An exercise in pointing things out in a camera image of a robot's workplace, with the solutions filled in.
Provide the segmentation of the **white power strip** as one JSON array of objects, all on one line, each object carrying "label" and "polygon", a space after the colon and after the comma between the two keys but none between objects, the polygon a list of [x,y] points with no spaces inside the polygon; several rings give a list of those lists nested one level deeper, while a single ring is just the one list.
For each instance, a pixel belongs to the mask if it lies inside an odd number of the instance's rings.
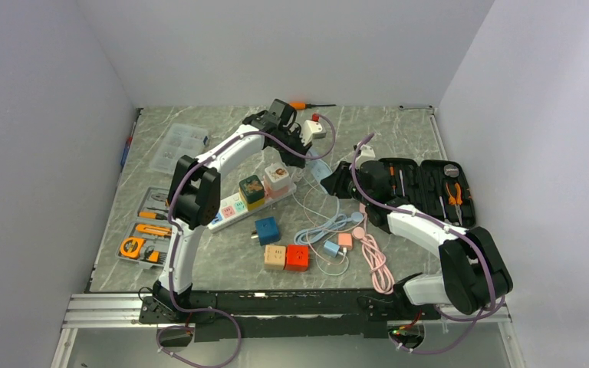
[{"label": "white power strip", "polygon": [[274,205],[282,199],[292,196],[297,189],[294,183],[290,183],[288,186],[274,192],[265,180],[262,180],[261,184],[265,190],[265,197],[259,200],[257,204],[246,202],[242,198],[240,191],[222,199],[217,215],[207,225],[208,230],[218,232],[256,212],[268,208],[270,205]]}]

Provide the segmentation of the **light blue power strip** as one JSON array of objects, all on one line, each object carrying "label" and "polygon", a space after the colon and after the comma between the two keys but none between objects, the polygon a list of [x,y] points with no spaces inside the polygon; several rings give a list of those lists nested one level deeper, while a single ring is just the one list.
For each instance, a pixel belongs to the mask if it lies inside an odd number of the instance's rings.
[{"label": "light blue power strip", "polygon": [[333,173],[331,167],[322,159],[309,159],[306,167],[318,184]]}]

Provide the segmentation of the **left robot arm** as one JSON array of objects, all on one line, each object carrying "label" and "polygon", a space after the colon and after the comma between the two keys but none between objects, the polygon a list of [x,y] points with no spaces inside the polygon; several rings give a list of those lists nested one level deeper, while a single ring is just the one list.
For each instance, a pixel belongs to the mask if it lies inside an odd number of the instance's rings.
[{"label": "left robot arm", "polygon": [[169,189],[171,244],[153,286],[153,295],[163,297],[159,310],[167,320],[178,322],[188,315],[190,302],[185,296],[192,287],[197,248],[203,230],[218,214],[224,177],[267,147],[277,150],[286,166],[304,167],[308,147],[300,129],[293,126],[296,116],[295,108],[276,99],[267,110],[246,117],[231,136],[208,152],[178,160]]}]

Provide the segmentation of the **red cube adapter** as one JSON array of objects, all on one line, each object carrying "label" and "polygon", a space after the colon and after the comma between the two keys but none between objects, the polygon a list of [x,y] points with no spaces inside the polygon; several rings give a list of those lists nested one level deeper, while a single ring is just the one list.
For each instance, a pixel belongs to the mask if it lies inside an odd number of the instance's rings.
[{"label": "red cube adapter", "polygon": [[307,245],[288,245],[286,247],[286,271],[306,272],[309,267],[309,247]]}]

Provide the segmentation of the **blue cube charger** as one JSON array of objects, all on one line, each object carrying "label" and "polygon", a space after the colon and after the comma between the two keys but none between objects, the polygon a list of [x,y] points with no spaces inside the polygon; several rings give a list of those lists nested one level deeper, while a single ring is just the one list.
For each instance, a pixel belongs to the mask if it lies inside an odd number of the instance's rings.
[{"label": "blue cube charger", "polygon": [[281,232],[274,217],[262,218],[255,221],[255,230],[251,239],[258,240],[260,245],[268,245],[281,239]]}]

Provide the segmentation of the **pink round plug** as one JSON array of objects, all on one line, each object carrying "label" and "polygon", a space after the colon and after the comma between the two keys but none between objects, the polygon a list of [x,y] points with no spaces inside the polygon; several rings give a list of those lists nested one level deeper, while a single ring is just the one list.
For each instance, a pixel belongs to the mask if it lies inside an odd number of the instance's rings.
[{"label": "pink round plug", "polygon": [[367,232],[362,227],[356,227],[352,231],[352,236],[359,241],[363,241],[367,238]]}]

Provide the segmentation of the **light blue charger plug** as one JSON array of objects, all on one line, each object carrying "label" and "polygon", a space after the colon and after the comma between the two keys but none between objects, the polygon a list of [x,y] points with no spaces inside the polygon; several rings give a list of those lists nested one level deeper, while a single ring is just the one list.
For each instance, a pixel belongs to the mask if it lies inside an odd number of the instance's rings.
[{"label": "light blue charger plug", "polygon": [[335,258],[340,253],[341,247],[333,241],[325,241],[322,247],[323,253],[329,257]]}]

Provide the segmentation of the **peach cube charger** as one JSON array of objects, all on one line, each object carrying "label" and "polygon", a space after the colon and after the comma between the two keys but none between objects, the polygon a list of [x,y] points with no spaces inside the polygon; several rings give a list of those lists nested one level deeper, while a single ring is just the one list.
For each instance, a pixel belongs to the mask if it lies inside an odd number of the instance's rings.
[{"label": "peach cube charger", "polygon": [[264,248],[264,269],[282,271],[285,269],[287,247],[283,245],[266,245]]}]

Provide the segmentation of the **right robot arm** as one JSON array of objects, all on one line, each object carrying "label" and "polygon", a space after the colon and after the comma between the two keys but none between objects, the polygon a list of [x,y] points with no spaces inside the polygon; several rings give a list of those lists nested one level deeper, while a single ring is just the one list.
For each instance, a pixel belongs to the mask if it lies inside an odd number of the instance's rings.
[{"label": "right robot arm", "polygon": [[410,318],[421,306],[447,304],[471,315],[513,289],[491,233],[476,224],[462,167],[453,161],[382,158],[354,168],[342,161],[321,180],[328,194],[355,199],[369,221],[435,256],[435,274],[414,274],[394,286],[392,308]]}]

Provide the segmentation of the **small pink plug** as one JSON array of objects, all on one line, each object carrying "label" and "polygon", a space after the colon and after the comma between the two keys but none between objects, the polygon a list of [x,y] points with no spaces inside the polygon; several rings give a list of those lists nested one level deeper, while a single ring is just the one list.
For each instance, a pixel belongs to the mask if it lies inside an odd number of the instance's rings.
[{"label": "small pink plug", "polygon": [[337,244],[346,251],[351,251],[354,247],[354,239],[350,233],[341,232],[337,234]]}]

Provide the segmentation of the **white cube charger with picture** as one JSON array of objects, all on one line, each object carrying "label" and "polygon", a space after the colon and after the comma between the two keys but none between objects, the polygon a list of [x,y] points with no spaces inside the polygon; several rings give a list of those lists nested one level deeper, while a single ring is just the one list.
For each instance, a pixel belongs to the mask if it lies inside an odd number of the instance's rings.
[{"label": "white cube charger with picture", "polygon": [[272,163],[264,169],[265,187],[271,192],[278,192],[291,184],[291,176],[283,163]]}]

